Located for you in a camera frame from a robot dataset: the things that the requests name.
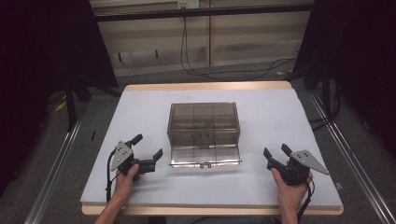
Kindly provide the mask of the metal floor rail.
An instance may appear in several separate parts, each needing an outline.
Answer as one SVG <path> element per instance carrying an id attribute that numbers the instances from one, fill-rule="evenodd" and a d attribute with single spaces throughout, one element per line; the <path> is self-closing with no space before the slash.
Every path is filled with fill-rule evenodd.
<path id="1" fill-rule="evenodd" d="M 60 148 L 55 162 L 52 164 L 46 181 L 40 190 L 35 202 L 28 213 L 24 224 L 40 224 L 41 219 L 46 211 L 46 208 L 50 202 L 53 191 L 59 180 L 62 169 L 64 168 L 65 161 L 69 154 L 71 147 L 73 146 L 75 139 L 78 135 L 80 128 L 81 119 L 77 119 L 75 124 L 67 132 L 64 142 Z"/>
<path id="2" fill-rule="evenodd" d="M 337 124 L 328 120 L 326 127 L 381 223 L 396 224 L 396 216 L 390 211 L 388 203 L 361 166 Z"/>

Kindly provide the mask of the clear brown plastic compartment box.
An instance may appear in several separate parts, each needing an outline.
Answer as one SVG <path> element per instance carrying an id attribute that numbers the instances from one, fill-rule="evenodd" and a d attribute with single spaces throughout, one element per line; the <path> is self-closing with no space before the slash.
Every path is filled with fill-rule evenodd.
<path id="1" fill-rule="evenodd" d="M 167 135 L 172 168 L 242 163 L 235 102 L 171 104 Z"/>

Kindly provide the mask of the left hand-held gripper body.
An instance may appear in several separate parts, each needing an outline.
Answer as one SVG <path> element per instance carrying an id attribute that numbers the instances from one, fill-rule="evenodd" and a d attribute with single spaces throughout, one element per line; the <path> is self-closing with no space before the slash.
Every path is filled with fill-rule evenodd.
<path id="1" fill-rule="evenodd" d="M 111 171 L 118 170 L 123 175 L 127 175 L 129 170 L 133 165 L 138 164 L 139 169 L 137 171 L 138 175 L 145 173 L 152 173 L 155 171 L 156 166 L 156 156 L 153 156 L 150 160 L 139 160 L 134 157 L 134 151 L 132 150 L 132 146 L 135 146 L 135 141 L 128 141 L 126 143 L 119 141 L 116 148 L 115 154 L 113 158 L 113 162 L 111 163 Z"/>

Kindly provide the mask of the black horizontal bar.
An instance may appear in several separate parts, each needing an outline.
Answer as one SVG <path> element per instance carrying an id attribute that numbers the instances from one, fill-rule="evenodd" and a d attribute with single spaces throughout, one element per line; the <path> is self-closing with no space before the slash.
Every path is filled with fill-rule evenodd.
<path id="1" fill-rule="evenodd" d="M 272 5 L 255 7 L 212 7 L 198 9 L 173 9 L 160 11 L 144 11 L 129 13 L 102 13 L 95 14 L 94 19 L 98 22 L 104 21 L 137 21 L 137 20 L 157 20 L 188 17 L 205 16 L 226 16 L 243 14 L 262 14 L 262 13 L 289 13 L 305 12 L 313 8 L 313 4 L 294 4 L 294 5 Z"/>

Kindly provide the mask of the person's left hand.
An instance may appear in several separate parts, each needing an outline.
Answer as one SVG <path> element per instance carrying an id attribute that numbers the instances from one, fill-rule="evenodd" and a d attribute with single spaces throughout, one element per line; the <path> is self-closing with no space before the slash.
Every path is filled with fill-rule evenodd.
<path id="1" fill-rule="evenodd" d="M 126 204 L 133 189 L 133 179 L 137 174 L 139 165 L 133 165 L 126 175 L 119 173 L 116 177 L 116 189 L 113 194 L 113 198 L 121 203 Z"/>

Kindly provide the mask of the person's right hand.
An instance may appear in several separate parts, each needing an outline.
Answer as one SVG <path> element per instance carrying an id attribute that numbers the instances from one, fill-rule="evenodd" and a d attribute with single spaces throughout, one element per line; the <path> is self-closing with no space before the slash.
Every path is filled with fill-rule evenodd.
<path id="1" fill-rule="evenodd" d="M 272 168 L 271 172 L 277 185 L 277 201 L 281 214 L 297 214 L 301 201 L 307 193 L 312 175 L 309 175 L 304 184 L 289 186 L 276 168 Z"/>

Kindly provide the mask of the dark curtain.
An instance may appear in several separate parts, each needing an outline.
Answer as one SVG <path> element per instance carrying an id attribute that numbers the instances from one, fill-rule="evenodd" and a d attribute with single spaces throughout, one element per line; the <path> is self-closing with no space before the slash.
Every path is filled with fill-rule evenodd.
<path id="1" fill-rule="evenodd" d="M 314 0 L 293 71 L 334 77 L 396 157 L 396 0 Z"/>
<path id="2" fill-rule="evenodd" d="M 90 0 L 0 0 L 0 197 L 33 148 L 49 97 L 118 82 Z"/>

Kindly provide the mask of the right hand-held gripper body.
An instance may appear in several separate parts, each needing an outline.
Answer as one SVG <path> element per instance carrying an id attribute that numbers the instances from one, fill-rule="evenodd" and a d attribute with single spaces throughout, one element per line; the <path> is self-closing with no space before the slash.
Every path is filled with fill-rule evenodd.
<path id="1" fill-rule="evenodd" d="M 284 182 L 289 186 L 301 185 L 309 177 L 313 169 L 324 175 L 329 175 L 328 169 L 320 163 L 308 150 L 292 152 L 286 164 L 280 161 L 268 161 L 267 169 L 276 168 Z"/>

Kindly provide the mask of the black metal stand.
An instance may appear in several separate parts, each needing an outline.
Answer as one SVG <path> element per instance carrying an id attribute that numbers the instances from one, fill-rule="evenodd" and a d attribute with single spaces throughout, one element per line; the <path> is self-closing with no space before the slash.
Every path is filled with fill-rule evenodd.
<path id="1" fill-rule="evenodd" d="M 69 82 L 65 83 L 65 96 L 66 96 L 66 105 L 67 105 L 67 114 L 68 114 L 68 128 L 67 131 L 71 132 L 75 123 L 77 121 L 76 117 L 76 109 L 74 103 L 74 93 Z"/>
<path id="2" fill-rule="evenodd" d="M 326 63 L 323 64 L 323 75 L 322 75 L 322 103 L 326 113 L 326 117 L 331 114 L 330 109 L 330 73 L 329 67 Z"/>

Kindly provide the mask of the white wall outlet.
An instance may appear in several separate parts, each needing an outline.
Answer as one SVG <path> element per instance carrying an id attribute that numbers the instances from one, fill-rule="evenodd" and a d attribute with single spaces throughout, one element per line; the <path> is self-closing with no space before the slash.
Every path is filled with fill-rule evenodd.
<path id="1" fill-rule="evenodd" d="M 200 7 L 199 0 L 177 0 L 178 9 L 196 9 Z"/>

